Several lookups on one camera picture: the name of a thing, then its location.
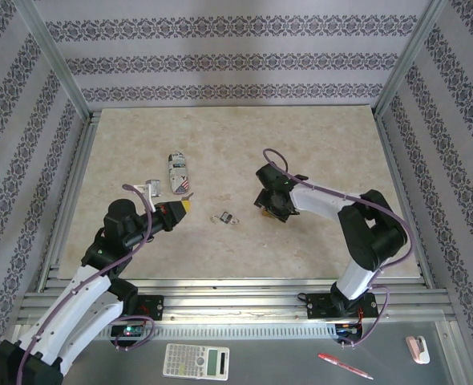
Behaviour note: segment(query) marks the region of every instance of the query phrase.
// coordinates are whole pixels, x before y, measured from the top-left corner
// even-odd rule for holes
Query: aluminum frame
[[[60,49],[57,47],[55,41],[51,37],[50,31],[46,24],[38,14],[37,8],[33,0],[14,0],[14,4],[21,14],[23,20],[28,25],[31,34],[39,45],[43,54],[50,62],[51,68],[59,78],[60,83],[66,90],[69,98],[75,105],[76,111],[86,120],[91,116],[91,109],[89,108],[83,93],[75,81],[71,70],[66,64]]]
[[[418,235],[418,232],[415,231],[416,223],[414,222],[413,213],[410,210],[406,190],[404,189],[404,185],[402,184],[402,178],[400,177],[400,173],[398,172],[390,142],[386,138],[386,130],[384,129],[380,117],[374,119],[375,124],[378,128],[378,134],[379,138],[381,139],[382,149],[386,157],[386,162],[388,163],[388,168],[390,169],[391,179],[394,182],[395,191],[397,192],[397,198],[400,203],[402,216],[406,219],[408,225],[413,229],[414,239],[411,239],[410,241],[414,243],[414,257],[416,258],[418,267],[420,268],[420,275],[422,276],[427,286],[427,289],[432,289],[436,286],[432,277],[431,268],[429,267],[429,262],[427,262],[427,256],[422,247],[422,241],[420,240],[420,236]]]
[[[56,276],[59,266],[51,267]],[[128,280],[141,294],[165,297],[164,322],[306,322],[300,292],[329,292],[332,279],[137,279]],[[379,278],[391,290],[386,321],[446,321],[455,314],[445,289],[428,290],[422,279]],[[17,324],[35,322],[57,299],[69,280],[49,278],[45,291],[27,293],[22,301]],[[385,294],[375,290],[377,303]]]
[[[51,236],[51,243],[44,258],[44,265],[38,279],[38,292],[44,291],[51,265],[58,262],[61,252],[65,247],[75,212],[76,202],[78,201],[79,191],[82,187],[83,177],[87,169],[89,154],[91,153],[92,144],[94,143],[98,122],[99,114],[93,115],[92,118],[85,123],[87,127],[83,129],[82,138],[80,139],[80,148],[73,160],[71,176],[67,182],[66,191],[64,193],[65,199],[63,205],[60,206],[59,216],[57,218],[59,225],[55,228]]]
[[[391,100],[394,98],[395,92],[404,80],[404,76],[410,69],[411,64],[420,48],[423,45],[429,32],[431,32],[433,25],[436,22],[439,14],[441,14],[443,7],[448,3],[447,0],[431,0],[427,5],[427,8],[423,11],[417,25],[411,34],[410,40],[404,48],[398,58],[394,69],[392,70],[388,80],[386,81],[384,88],[378,97],[376,104],[374,105],[374,117],[381,117],[385,110],[390,105]]]

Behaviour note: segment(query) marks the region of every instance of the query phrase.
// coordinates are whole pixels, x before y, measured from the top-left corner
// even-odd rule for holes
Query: gray tabletop
[[[407,349],[405,337],[423,335],[431,355],[428,365],[418,365]],[[450,384],[451,376],[432,322],[383,323],[355,350],[342,350],[334,341],[172,341],[230,349],[228,385],[233,384],[366,384],[422,385]],[[65,385],[187,385],[189,380],[162,376],[167,341],[151,341],[128,353],[115,351],[108,341],[97,341],[77,358]],[[364,379],[326,363],[318,353],[337,356],[342,362],[361,369],[374,380]]]

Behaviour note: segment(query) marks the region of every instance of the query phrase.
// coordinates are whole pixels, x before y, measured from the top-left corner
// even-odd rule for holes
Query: calculator
[[[226,381],[228,369],[227,347],[167,344],[163,372],[165,377]]]

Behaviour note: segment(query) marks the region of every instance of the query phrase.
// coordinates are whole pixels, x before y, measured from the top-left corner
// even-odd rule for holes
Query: calculator display
[[[207,375],[216,375],[217,373],[217,353],[215,349],[208,351],[208,369],[206,370]]]

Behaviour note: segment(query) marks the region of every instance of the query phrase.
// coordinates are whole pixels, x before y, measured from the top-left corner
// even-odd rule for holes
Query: cable
[[[153,332],[155,331],[155,320],[151,317],[148,317],[147,315],[127,315],[124,317],[119,317],[115,319],[114,321],[112,321],[111,323],[120,322],[120,321],[129,321],[132,319],[143,319],[145,322],[149,321],[151,323],[151,330],[149,331],[149,334],[146,338],[141,339],[140,341],[134,343],[131,346],[119,346],[117,342],[119,341],[119,338],[122,335],[118,335],[117,337],[115,337],[115,341],[114,341],[115,349],[117,349],[118,351],[119,350],[132,351],[133,349],[136,349],[137,347],[141,347],[143,344],[149,342],[149,340],[153,336]]]
[[[390,289],[388,289],[388,286],[384,286],[384,285],[372,285],[372,289],[384,289],[386,291],[386,297],[384,299],[384,303],[382,304],[382,309],[381,311],[379,312],[379,315],[377,316],[377,318],[375,319],[374,323],[372,324],[372,326],[370,327],[369,330],[366,331],[366,333],[356,342],[354,341],[351,341],[350,339],[348,339],[347,337],[342,337],[342,336],[338,336],[338,339],[342,339],[346,342],[348,342],[352,347],[356,347],[358,346],[360,343],[362,343],[363,341],[365,341],[367,338],[369,338],[369,336],[372,334],[372,332],[374,331],[375,327],[378,325],[379,323],[379,320],[382,318],[382,315],[384,314],[384,311],[386,310],[386,308],[388,307],[388,302],[390,300]]]
[[[111,263],[110,265],[108,265],[107,267],[101,269],[100,271],[98,271],[97,273],[95,274],[92,274],[89,278],[87,278],[85,281],[82,281],[79,283],[79,285],[77,285],[74,289],[72,289],[69,293],[67,293],[67,295],[62,299],[62,301],[60,301],[58,303],[58,305],[51,311],[50,315],[48,315],[48,317],[44,320],[44,322],[42,323],[42,325],[39,327],[39,329],[37,330],[37,333],[31,338],[31,342],[30,344],[28,344],[28,347],[24,353],[24,355],[22,356],[22,359],[21,359],[21,362],[19,364],[19,368],[18,368],[18,376],[17,376],[17,380],[16,380],[16,385],[22,385],[22,369],[26,363],[26,361],[28,360],[28,357],[30,356],[30,353],[32,351],[32,349],[35,347],[35,345],[37,344],[37,342],[41,339],[42,337],[42,333],[44,332],[44,330],[47,328],[47,326],[50,324],[50,322],[53,320],[53,318],[55,318],[55,316],[57,315],[57,313],[66,305],[66,303],[71,299],[73,298],[83,287],[85,287],[86,285],[88,285],[89,283],[91,283],[92,281],[94,281],[97,277],[100,277],[101,275],[105,274],[108,270],[111,270],[113,269],[114,267],[120,265],[121,263],[124,263],[125,261],[127,261],[128,259],[130,259],[131,257],[133,257],[135,254],[138,253],[138,251],[140,249],[142,249],[142,247],[146,244],[146,241],[148,240],[149,236],[151,235],[151,227],[152,227],[152,218],[151,218],[151,205],[150,203],[147,201],[147,199],[144,197],[144,195],[142,195],[142,193],[137,190],[136,188],[134,188],[133,186],[129,185],[129,184],[123,184],[123,189],[124,190],[127,190],[127,191],[132,191],[134,192],[135,194],[137,194],[140,198],[140,200],[142,201],[142,203],[144,204],[144,208],[146,210],[146,214],[148,216],[148,229],[144,235],[144,238],[142,239],[142,241],[137,245],[137,247],[135,247],[132,251],[130,251],[125,257],[119,259],[118,261],[115,261],[113,263]],[[144,319],[145,316],[138,316],[139,319]]]
[[[269,156],[267,155],[267,152],[272,152],[272,153],[276,154],[277,156],[279,156],[281,158],[281,160],[283,160],[283,162],[285,162],[285,169],[283,170],[283,169],[279,168],[279,166],[277,166],[277,164],[272,162],[270,160]],[[294,175],[292,175],[288,172],[288,163],[286,161],[286,158],[279,151],[274,150],[273,148],[265,148],[263,150],[263,157],[265,158],[265,160],[267,160],[267,162],[276,171],[280,172],[284,176],[287,176],[289,179],[293,180],[294,182],[297,182],[298,184],[302,184],[303,186],[305,186],[307,188],[311,188],[311,189],[314,189],[314,190],[318,190],[322,193],[332,195],[333,197],[338,197],[338,198],[341,198],[343,200],[358,202],[358,203],[361,203],[363,205],[369,206],[373,209],[377,209],[380,212],[385,213],[386,215],[394,218],[398,223],[400,223],[400,225],[404,228],[404,230],[406,230],[408,241],[410,242],[410,248],[407,250],[406,254],[404,254],[398,260],[392,261],[392,262],[387,263],[384,266],[380,267],[378,269],[378,271],[374,274],[374,276],[370,279],[370,282],[369,282],[370,284],[375,280],[375,278],[377,278],[377,276],[384,269],[387,269],[389,267],[393,267],[393,266],[396,266],[400,263],[403,263],[411,255],[411,253],[413,251],[413,240],[414,240],[413,230],[411,230],[411,227],[400,216],[395,214],[393,211],[391,211],[387,208],[384,208],[381,205],[378,205],[374,202],[365,201],[362,198],[352,197],[352,196],[346,195],[342,192],[334,191],[330,188],[316,186],[314,184],[310,184],[309,182],[306,182],[305,180],[300,180],[299,178],[296,178]],[[362,343],[363,341],[365,341],[369,337],[369,335],[374,331],[375,327],[378,325],[379,319],[381,319],[382,314],[384,313],[384,310],[388,306],[388,301],[390,299],[390,290],[384,285],[372,285],[372,289],[384,289],[386,291],[386,299],[384,301],[384,304],[382,305],[381,312],[379,313],[379,315],[375,319],[375,321],[372,324],[372,326],[370,327],[370,329],[357,342],[353,342],[353,341],[351,341],[350,339],[348,339],[346,337],[339,337],[340,339],[342,339],[344,341],[347,341],[352,347],[355,347],[355,346],[359,345],[360,343]]]

